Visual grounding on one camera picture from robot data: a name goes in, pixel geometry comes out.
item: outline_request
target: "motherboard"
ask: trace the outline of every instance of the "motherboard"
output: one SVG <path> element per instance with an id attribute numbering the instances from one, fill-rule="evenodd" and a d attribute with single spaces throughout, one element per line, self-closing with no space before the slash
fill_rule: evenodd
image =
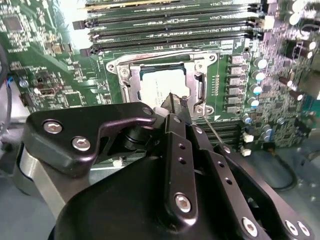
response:
<path id="1" fill-rule="evenodd" d="M 248 156 L 300 143 L 319 117 L 318 10 L 316 0 L 0 0 L 0 42 L 30 113 L 155 108 L 174 93 L 212 144 L 204 118 Z"/>

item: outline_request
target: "cpu socket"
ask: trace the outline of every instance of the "cpu socket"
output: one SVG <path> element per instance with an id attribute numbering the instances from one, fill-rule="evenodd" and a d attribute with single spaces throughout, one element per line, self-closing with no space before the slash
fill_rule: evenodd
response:
<path id="1" fill-rule="evenodd" d="M 214 113 L 206 105 L 207 73 L 217 60 L 216 53 L 206 50 L 159 51 L 123 55 L 108 62 L 106 69 L 118 76 L 125 103 L 143 102 L 155 108 L 169 93 L 187 96 L 191 118 L 196 120 Z"/>

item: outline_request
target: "cable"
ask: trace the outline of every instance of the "cable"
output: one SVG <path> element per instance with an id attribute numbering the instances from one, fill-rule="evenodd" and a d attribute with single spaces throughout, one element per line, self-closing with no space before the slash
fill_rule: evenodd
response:
<path id="1" fill-rule="evenodd" d="M 12 91 L 10 87 L 10 82 L 13 80 L 12 77 L 10 77 L 8 80 L 5 80 L 6 84 L 6 95 L 7 95 L 7 108 L 6 108 L 6 117 L 4 120 L 4 124 L 2 126 L 2 129 L 0 130 L 0 139 L 2 135 L 4 135 L 11 122 L 11 112 L 12 112 Z"/>
<path id="2" fill-rule="evenodd" d="M 292 178 L 292 181 L 288 185 L 283 187 L 272 187 L 272 189 L 278 192 L 284 192 L 295 188 L 298 184 L 298 178 L 295 171 L 287 162 L 285 162 L 278 154 L 275 153 L 275 150 L 273 148 L 269 148 L 267 149 L 267 151 L 275 157 L 278 163 L 289 173 Z"/>

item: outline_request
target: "ram slot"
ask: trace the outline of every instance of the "ram slot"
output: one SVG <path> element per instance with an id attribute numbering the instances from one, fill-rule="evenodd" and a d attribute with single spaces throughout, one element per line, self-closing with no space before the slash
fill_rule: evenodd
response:
<path id="1" fill-rule="evenodd" d="M 195 27 L 199 25 L 221 25 L 232 21 L 245 21 L 256 18 L 257 14 L 246 10 L 225 13 L 207 13 L 197 15 L 186 15 L 181 17 L 164 17 L 159 19 L 144 19 L 136 21 L 122 21 L 117 23 L 101 24 L 93 28 L 90 34 L 96 35 L 105 31 L 109 35 L 120 35 L 123 33 L 143 33 L 147 31 L 162 31 Z"/>
<path id="2" fill-rule="evenodd" d="M 221 26 L 196 26 L 189 27 L 180 30 L 164 30 L 157 32 L 147 32 L 147 33 L 137 33 L 137 34 L 127 34 L 127 35 L 96 35 L 93 36 L 92 42 L 97 44 L 110 44 L 110 43 L 120 43 L 120 42 L 138 42 L 149 40 L 154 43 L 161 41 L 161 39 L 168 38 L 185 38 L 188 40 L 192 36 L 207 35 L 207 34 L 217 34 L 217 33 L 227 33 L 227 32 L 237 32 L 250 30 L 251 27 L 247 25 L 244 21 L 243 23 L 237 24 L 226 24 Z"/>
<path id="3" fill-rule="evenodd" d="M 167 46 L 167 45 L 179 45 L 188 43 L 189 46 L 193 44 L 200 44 L 200 42 L 211 42 L 211 41 L 222 41 L 230 39 L 241 39 L 241 38 L 253 38 L 253 31 L 236 31 L 236 32 L 220 32 L 211 33 L 204 35 L 191 35 L 191 36 L 176 36 L 175 38 L 161 38 L 161 39 L 147 39 L 128 42 L 117 42 L 117 43 L 104 43 L 104 44 L 94 44 L 89 49 L 81 49 L 82 56 L 90 56 L 92 54 L 99 54 L 100 52 L 118 50 L 122 48 L 131 47 L 154 47 L 154 46 Z"/>
<path id="4" fill-rule="evenodd" d="M 204 9 L 230 9 L 230 7 L 241 7 L 243 5 L 260 5 L 260 0 L 242 0 L 242 1 L 230 1 L 230 0 L 189 0 L 186 3 L 172 2 L 167 4 L 142 4 L 131 5 L 129 7 L 118 7 L 114 10 L 109 4 L 96 4 L 88 5 L 84 9 L 87 10 L 92 16 L 99 17 L 116 17 L 124 15 L 144 15 L 144 14 L 159 14 L 165 12 L 186 12 L 186 11 L 201 11 Z"/>
<path id="5" fill-rule="evenodd" d="M 232 12 L 256 12 L 257 6 L 252 6 L 248 4 L 238 5 L 238 6 L 220 6 L 220 7 L 209 7 L 203 9 L 181 9 L 180 11 L 159 11 L 159 12 L 145 12 L 143 14 L 121 14 L 116 16 L 110 16 L 109 14 L 91 14 L 91 17 L 87 19 L 89 26 L 95 27 L 102 24 L 110 23 L 122 23 L 124 21 L 146 21 L 148 18 L 150 20 L 158 20 L 162 18 L 178 18 L 182 16 L 194 16 L 194 15 L 205 15 L 214 13 L 232 13 Z"/>

